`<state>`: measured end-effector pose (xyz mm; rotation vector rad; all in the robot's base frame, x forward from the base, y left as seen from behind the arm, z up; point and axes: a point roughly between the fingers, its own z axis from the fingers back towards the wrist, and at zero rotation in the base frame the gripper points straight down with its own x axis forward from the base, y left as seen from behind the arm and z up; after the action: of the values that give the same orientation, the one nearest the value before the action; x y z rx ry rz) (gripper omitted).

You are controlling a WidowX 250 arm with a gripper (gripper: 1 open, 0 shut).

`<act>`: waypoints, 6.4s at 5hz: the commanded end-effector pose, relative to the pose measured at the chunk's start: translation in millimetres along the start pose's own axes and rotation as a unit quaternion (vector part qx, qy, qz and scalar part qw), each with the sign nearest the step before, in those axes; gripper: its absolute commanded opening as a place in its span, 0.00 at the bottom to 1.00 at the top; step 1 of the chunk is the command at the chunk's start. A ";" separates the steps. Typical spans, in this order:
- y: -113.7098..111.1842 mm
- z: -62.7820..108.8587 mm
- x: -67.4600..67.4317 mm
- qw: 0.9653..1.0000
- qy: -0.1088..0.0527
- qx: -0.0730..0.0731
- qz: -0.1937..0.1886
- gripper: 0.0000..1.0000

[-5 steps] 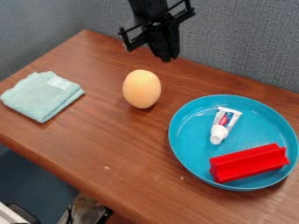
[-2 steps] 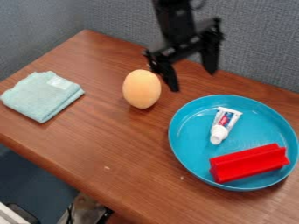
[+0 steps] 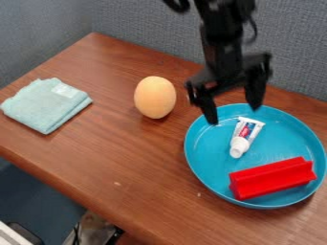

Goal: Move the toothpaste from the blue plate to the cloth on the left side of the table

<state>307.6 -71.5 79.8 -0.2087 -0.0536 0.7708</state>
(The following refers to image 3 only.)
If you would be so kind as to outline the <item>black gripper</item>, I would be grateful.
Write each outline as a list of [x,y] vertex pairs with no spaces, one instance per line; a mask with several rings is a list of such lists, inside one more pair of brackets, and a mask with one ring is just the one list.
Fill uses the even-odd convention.
[[204,68],[186,80],[190,104],[201,110],[209,124],[218,123],[213,97],[237,86],[245,89],[245,100],[252,110],[262,103],[268,78],[272,75],[269,53],[242,55],[241,36],[213,40],[200,26]]

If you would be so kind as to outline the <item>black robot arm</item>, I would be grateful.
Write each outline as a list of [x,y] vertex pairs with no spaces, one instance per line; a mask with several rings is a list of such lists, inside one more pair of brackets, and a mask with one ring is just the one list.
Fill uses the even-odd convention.
[[189,102],[209,124],[218,123],[214,96],[242,86],[245,100],[256,110],[272,76],[269,53],[242,55],[241,45],[254,42],[254,0],[193,0],[201,19],[198,31],[202,69],[185,81]]

